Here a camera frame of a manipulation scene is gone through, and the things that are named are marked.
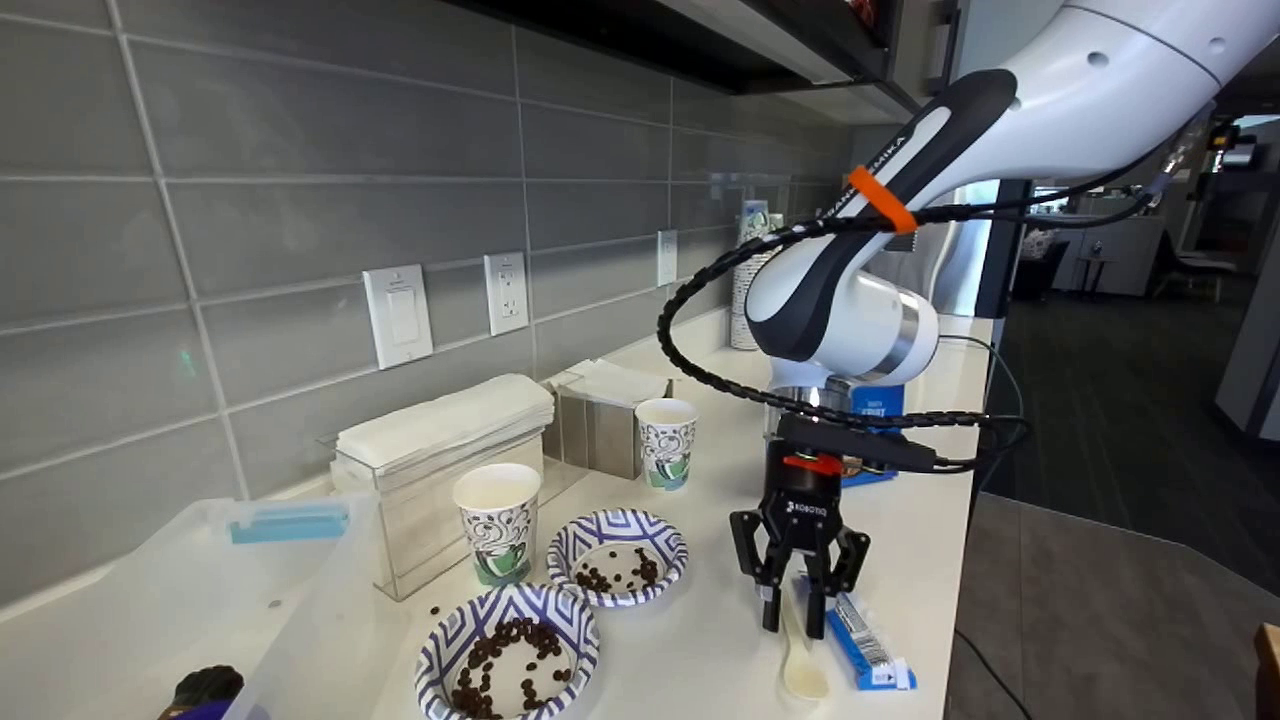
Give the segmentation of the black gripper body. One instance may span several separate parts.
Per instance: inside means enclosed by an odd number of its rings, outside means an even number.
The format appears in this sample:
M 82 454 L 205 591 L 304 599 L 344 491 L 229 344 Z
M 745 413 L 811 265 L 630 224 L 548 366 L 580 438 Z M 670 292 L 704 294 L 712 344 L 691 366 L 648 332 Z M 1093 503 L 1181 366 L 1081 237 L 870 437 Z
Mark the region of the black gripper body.
M 811 569 L 839 561 L 839 484 L 842 454 L 822 444 L 819 426 L 778 414 L 766 432 L 762 494 L 748 513 L 748 554 L 757 569 L 783 569 L 801 554 Z

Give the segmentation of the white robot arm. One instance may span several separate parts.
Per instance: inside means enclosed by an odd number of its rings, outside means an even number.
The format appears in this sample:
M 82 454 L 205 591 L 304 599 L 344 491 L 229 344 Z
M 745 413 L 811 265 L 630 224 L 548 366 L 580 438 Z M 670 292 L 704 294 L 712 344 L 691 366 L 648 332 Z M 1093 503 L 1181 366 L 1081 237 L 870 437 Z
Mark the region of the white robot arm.
M 1191 120 L 1280 36 L 1280 0 L 1062 0 L 1038 36 L 967 72 L 864 167 L 819 227 L 748 287 L 753 340 L 828 377 L 905 385 L 941 344 L 937 307 L 864 265 L 930 201 L 975 179 L 1117 171 Z

